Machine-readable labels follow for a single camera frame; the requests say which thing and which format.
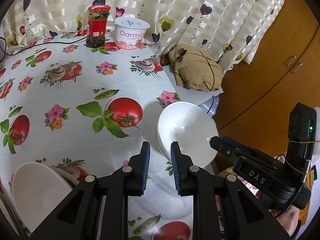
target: screw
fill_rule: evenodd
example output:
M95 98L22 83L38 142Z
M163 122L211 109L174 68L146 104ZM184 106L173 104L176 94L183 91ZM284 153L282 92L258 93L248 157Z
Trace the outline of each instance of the screw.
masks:
M122 171L123 172L130 172L130 171L132 171L132 168L130 166L125 166L122 168Z
M85 177L86 182L93 182L94 181L94 176L93 175L88 175Z
M190 166L189 169L190 169L191 171L193 171L193 172L197 172L197 171L200 170L200 168L199 168L198 166L195 166L195 165Z
M229 174L228 176L227 176L227 179L229 180L229 181L236 181L236 176L235 175L232 175L232 174Z

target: burlap sack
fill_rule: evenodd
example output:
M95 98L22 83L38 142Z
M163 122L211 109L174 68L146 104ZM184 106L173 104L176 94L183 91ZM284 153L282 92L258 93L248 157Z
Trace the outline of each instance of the burlap sack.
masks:
M188 44L178 44L169 52L178 86L202 91L220 89L222 71L207 51Z

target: red jar label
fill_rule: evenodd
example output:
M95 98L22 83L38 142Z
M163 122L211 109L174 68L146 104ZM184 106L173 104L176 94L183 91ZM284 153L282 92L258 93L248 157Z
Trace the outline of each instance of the red jar label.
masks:
M98 37L104 35L106 31L107 20L89 21L89 36Z

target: cabinet handle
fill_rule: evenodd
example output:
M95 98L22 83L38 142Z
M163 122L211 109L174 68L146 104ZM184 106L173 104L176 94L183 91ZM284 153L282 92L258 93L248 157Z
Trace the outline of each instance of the cabinet handle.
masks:
M296 71L297 71L301 66L302 66L302 63L301 63L301 62L297 63L297 64L294 65L294 67L290 70L290 73L291 73L292 75L294 75L294 74L296 73Z
M285 65L286 65L287 67L290 67L291 63L292 63L296 58L297 58L297 56L291 56L291 57L287 60L287 62L285 63Z

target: blue cloth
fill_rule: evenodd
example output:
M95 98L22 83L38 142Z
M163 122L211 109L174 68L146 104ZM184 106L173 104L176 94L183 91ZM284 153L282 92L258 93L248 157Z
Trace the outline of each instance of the blue cloth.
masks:
M199 107L204 110L209 116L214 116L219 103L219 96L211 97L208 101L200 104Z

